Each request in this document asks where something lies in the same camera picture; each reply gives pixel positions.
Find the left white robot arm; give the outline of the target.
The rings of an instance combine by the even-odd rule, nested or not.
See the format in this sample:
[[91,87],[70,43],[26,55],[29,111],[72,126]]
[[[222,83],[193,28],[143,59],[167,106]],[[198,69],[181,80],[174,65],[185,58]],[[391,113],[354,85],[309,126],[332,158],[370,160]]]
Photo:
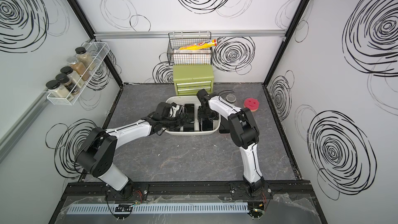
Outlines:
[[132,181],[113,163],[115,151],[136,139],[178,131],[194,122],[194,106],[161,102],[154,112],[122,127],[94,128],[75,155],[75,163],[93,177],[105,182],[122,199],[134,195]]

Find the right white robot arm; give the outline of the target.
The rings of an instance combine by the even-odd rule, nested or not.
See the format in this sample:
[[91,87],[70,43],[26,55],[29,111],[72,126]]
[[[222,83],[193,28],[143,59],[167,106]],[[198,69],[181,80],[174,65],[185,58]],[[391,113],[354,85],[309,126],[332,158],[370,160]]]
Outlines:
[[201,89],[197,97],[205,110],[216,112],[228,121],[231,139],[242,157],[247,195],[257,197],[265,187],[265,180],[257,152],[260,132],[252,111],[237,107],[216,93],[208,94],[205,89]]

